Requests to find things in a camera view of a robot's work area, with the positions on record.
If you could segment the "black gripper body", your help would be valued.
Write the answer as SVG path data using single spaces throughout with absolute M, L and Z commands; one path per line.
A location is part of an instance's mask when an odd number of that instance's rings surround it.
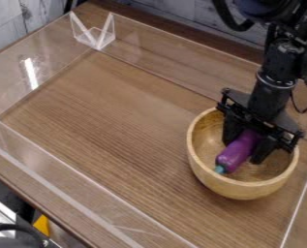
M 277 80 L 265 73 L 256 74 L 256 82 L 251 93 L 232 88 L 221 90 L 217 110 L 225 116 L 232 111 L 243 118 L 243 131 L 252 130 L 261 139 L 272 136 L 277 139 L 276 149 L 291 152 L 304 132 L 285 112 L 296 80 Z

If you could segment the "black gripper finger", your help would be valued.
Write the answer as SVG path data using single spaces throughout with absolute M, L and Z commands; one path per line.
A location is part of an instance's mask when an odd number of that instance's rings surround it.
M 235 114 L 232 111 L 228 111 L 224 116 L 223 122 L 223 136 L 221 141 L 228 145 L 243 131 L 243 118 Z
M 249 162 L 260 165 L 269 154 L 277 147 L 277 139 L 272 136 L 265 136 L 259 142 L 251 154 Z

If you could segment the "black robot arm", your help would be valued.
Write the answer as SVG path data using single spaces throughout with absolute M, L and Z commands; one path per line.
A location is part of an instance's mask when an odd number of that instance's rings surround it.
M 277 149 L 292 152 L 304 137 L 285 107 L 295 104 L 296 83 L 307 84 L 307 0 L 235 0 L 244 16 L 241 23 L 235 21 L 225 0 L 212 0 L 212 4 L 232 30 L 243 32 L 256 23 L 268 26 L 253 88 L 248 93 L 223 89 L 217 103 L 225 144 L 245 129 L 260 134 L 261 141 L 249 155 L 249 161 L 259 164 Z

